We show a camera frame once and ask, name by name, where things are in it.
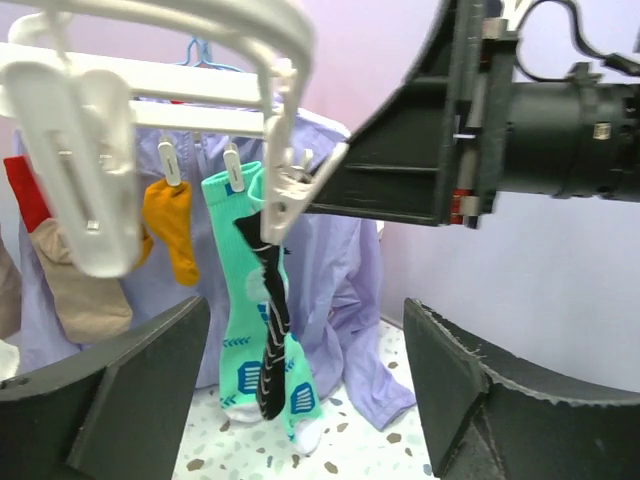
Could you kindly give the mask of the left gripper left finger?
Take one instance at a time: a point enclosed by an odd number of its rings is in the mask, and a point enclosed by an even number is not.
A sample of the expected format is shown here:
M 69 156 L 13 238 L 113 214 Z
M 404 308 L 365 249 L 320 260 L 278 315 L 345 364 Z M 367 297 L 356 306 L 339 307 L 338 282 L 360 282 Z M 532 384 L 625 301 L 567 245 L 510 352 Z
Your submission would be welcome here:
M 209 331 L 203 297 L 1 383 L 4 479 L 172 477 Z

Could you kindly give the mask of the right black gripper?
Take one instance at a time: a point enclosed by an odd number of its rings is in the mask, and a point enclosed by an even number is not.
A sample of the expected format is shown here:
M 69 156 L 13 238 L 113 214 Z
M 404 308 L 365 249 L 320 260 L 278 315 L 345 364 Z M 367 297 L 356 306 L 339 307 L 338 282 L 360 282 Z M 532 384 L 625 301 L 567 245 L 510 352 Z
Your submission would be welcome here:
M 593 47 L 567 2 L 582 60 L 528 74 L 518 25 L 485 1 L 444 1 L 413 66 L 308 207 L 310 213 L 477 228 L 501 191 L 639 198 L 639 65 Z

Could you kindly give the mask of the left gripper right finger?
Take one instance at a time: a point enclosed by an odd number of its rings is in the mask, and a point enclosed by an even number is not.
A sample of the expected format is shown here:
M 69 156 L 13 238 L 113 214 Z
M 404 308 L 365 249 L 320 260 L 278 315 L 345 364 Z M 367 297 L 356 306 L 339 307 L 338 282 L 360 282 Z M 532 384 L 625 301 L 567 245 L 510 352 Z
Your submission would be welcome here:
M 638 394 L 519 358 L 416 299 L 403 330 L 436 478 L 638 478 Z

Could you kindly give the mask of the white hanger clip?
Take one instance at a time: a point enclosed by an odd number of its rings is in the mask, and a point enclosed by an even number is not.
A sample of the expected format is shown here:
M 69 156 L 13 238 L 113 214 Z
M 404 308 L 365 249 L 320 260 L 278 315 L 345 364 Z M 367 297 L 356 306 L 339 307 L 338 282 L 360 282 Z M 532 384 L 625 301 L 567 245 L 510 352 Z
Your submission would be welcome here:
M 290 146 L 293 120 L 293 116 L 280 113 L 265 123 L 261 238 L 272 245 L 282 243 L 291 225 L 328 182 L 349 149 L 348 144 L 338 143 L 316 173 L 310 174 L 308 162 L 293 163 Z

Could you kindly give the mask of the black striped sock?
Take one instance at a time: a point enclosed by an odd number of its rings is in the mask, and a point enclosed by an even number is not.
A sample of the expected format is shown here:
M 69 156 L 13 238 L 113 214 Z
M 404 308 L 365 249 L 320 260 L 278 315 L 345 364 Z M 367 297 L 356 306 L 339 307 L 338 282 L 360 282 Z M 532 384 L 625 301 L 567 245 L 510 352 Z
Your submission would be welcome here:
M 263 285 L 268 294 L 268 333 L 256 399 L 262 418 L 273 420 L 286 403 L 285 339 L 290 331 L 285 282 L 279 269 L 281 250 L 279 245 L 262 239 L 260 212 L 239 218 L 234 224 L 261 265 Z

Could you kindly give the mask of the white plastic sock hanger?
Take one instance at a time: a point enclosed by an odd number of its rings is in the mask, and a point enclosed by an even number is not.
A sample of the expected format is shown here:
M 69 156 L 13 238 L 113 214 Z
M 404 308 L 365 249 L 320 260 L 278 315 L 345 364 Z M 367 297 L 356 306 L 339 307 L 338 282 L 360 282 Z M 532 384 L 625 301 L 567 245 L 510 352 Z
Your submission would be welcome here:
M 75 14 L 191 33 L 238 52 L 250 73 L 74 53 Z M 128 273 L 139 253 L 139 127 L 260 138 L 296 119 L 315 50 L 292 1 L 38 1 L 1 45 L 1 113 L 15 120 L 36 176 L 85 274 Z

